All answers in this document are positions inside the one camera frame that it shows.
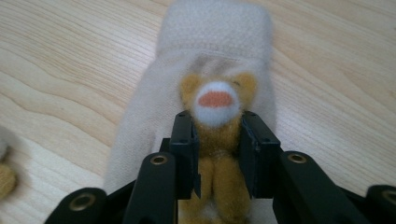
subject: knit sock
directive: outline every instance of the knit sock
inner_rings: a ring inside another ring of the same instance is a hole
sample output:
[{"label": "knit sock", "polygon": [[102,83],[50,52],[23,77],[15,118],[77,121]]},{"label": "knit sock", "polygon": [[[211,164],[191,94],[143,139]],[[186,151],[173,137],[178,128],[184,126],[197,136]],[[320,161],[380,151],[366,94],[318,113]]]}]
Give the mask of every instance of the knit sock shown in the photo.
[{"label": "knit sock", "polygon": [[156,59],[137,86],[120,123],[108,161],[105,190],[111,193],[137,177],[142,160],[170,137],[183,111],[178,85],[183,76],[253,74],[258,91],[250,108],[275,127],[268,64],[272,24],[259,6],[234,0],[178,0],[169,7]]}]

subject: teddy bear head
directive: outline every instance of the teddy bear head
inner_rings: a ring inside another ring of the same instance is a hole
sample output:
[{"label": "teddy bear head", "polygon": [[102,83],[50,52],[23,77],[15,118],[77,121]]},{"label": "teddy bear head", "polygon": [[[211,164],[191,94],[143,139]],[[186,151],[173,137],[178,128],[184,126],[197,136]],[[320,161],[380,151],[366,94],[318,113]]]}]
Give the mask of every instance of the teddy bear head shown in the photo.
[{"label": "teddy bear head", "polygon": [[233,77],[185,76],[180,83],[181,100],[196,122],[218,128],[242,116],[256,93],[256,78],[249,73]]}]

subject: teddy bear body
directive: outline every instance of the teddy bear body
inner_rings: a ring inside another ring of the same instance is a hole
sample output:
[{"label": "teddy bear body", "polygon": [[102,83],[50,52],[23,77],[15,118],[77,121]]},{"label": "teddy bear body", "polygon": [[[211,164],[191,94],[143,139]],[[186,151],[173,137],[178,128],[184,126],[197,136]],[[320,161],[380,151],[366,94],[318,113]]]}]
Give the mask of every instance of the teddy bear body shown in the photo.
[{"label": "teddy bear body", "polygon": [[202,216],[209,200],[215,202],[216,223],[246,223],[250,199],[236,152],[241,118],[256,90],[253,75],[201,78],[189,75],[181,82],[181,98],[190,110],[200,139],[198,172],[201,198],[181,201],[181,223],[211,223]]}]

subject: teddy bear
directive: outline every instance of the teddy bear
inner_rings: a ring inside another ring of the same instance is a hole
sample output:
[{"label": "teddy bear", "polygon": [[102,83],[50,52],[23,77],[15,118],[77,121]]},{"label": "teddy bear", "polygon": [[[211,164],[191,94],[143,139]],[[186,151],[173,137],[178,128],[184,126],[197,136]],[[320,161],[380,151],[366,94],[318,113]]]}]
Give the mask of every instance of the teddy bear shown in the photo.
[{"label": "teddy bear", "polygon": [[[199,137],[201,198],[179,202],[180,223],[247,223],[250,198],[237,160],[242,115],[256,93],[250,73],[232,77],[187,75],[180,82],[182,104]],[[217,217],[204,216],[213,202]]]},{"label": "teddy bear", "polygon": [[[7,153],[7,143],[0,138],[0,160],[2,160]],[[0,162],[0,200],[5,198],[16,185],[15,172],[6,164]]]}]

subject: light wood surface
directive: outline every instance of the light wood surface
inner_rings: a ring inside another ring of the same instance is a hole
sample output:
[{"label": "light wood surface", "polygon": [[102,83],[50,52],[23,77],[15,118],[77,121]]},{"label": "light wood surface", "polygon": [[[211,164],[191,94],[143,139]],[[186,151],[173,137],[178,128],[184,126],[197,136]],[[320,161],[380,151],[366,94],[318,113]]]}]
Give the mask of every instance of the light wood surface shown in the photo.
[{"label": "light wood surface", "polygon": [[[0,223],[101,187],[171,0],[0,1],[0,126],[19,177]],[[276,135],[363,195],[396,186],[396,2],[256,0],[274,22]]]}]

